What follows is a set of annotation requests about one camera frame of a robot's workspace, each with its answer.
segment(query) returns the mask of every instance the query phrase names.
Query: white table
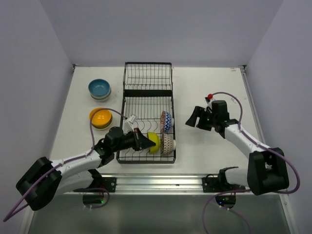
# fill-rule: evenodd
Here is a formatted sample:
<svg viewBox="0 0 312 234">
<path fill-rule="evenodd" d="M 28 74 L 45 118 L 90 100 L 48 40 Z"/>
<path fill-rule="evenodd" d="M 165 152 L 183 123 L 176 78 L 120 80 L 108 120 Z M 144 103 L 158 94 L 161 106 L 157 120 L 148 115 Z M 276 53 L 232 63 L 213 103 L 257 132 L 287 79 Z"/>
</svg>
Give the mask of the white table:
<svg viewBox="0 0 312 234">
<path fill-rule="evenodd" d="M 96 107 L 121 111 L 124 67 L 77 67 L 65 103 L 55 139 L 51 160 L 78 155 L 91 147 L 89 113 Z M 107 80 L 112 87 L 111 98 L 96 102 L 90 97 L 88 84 L 94 79 Z M 106 174 L 210 174 L 225 167 L 247 167 L 244 155 L 218 133 L 185 125 L 196 105 L 205 106 L 209 93 L 225 91 L 235 95 L 243 105 L 242 124 L 258 138 L 247 92 L 239 68 L 174 67 L 173 89 L 175 102 L 176 161 L 174 164 L 119 164 L 113 160 L 99 168 Z M 225 95 L 215 96 L 226 100 L 232 118 L 238 119 L 239 106 Z M 119 126 L 120 117 L 113 113 L 113 124 Z M 94 130 L 96 142 L 108 130 Z"/>
</svg>

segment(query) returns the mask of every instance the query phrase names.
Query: black dish rack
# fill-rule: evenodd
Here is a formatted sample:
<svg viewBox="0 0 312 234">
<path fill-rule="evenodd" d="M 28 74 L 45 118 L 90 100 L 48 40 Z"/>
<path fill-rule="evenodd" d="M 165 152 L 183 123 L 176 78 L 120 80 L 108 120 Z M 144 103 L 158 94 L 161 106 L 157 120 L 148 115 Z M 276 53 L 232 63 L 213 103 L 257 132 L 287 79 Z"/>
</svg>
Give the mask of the black dish rack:
<svg viewBox="0 0 312 234">
<path fill-rule="evenodd" d="M 167 111 L 175 118 L 172 64 L 169 62 L 126 62 L 123 76 L 122 113 L 137 117 L 134 127 L 147 136 L 154 132 L 161 138 L 160 116 Z M 176 139 L 175 126 L 168 132 Z M 160 149 L 150 154 L 149 149 L 134 151 L 123 150 L 117 153 L 117 161 L 125 164 L 174 163 L 176 151 L 168 156 L 160 156 Z"/>
</svg>

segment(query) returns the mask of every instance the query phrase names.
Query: blue bowl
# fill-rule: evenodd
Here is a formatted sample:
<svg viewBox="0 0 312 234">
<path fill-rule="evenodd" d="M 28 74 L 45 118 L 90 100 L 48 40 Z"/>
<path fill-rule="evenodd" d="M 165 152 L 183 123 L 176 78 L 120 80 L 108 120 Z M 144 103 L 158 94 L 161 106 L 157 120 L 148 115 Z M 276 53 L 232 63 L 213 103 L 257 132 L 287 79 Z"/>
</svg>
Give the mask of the blue bowl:
<svg viewBox="0 0 312 234">
<path fill-rule="evenodd" d="M 95 79 L 88 86 L 91 96 L 95 99 L 107 98 L 111 93 L 111 86 L 103 79 Z"/>
</svg>

